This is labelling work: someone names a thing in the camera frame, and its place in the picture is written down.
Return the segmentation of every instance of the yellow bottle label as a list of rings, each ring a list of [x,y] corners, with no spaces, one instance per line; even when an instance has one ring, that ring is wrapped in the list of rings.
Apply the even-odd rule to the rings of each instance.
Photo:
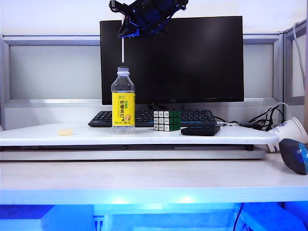
[[[112,93],[112,126],[135,125],[135,93]]]

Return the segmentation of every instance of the small yellow sponge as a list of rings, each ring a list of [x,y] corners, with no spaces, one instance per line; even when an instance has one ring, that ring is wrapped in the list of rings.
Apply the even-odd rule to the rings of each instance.
[[[60,129],[58,131],[59,136],[71,136],[73,135],[73,130],[72,129]]]

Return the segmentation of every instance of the rubik's cube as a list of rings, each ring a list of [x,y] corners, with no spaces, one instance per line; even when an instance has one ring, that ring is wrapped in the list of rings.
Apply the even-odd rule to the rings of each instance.
[[[181,111],[153,111],[155,131],[176,131],[181,129]]]

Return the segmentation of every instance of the black monitor screen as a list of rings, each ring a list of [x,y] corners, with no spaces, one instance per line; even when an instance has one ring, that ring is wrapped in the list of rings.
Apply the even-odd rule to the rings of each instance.
[[[128,66],[136,103],[244,100],[241,16],[174,18],[166,33],[117,37],[121,21],[101,22],[102,100],[111,104],[118,66]]]

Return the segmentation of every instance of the paper cup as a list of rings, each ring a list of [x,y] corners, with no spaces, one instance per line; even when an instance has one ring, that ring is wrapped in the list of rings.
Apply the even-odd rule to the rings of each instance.
[[[268,132],[277,134],[279,141],[283,139],[292,139],[301,143],[308,143],[308,135],[301,125],[301,123],[295,117],[285,121],[284,123],[274,127]],[[279,151],[279,143],[268,144],[271,152]]]

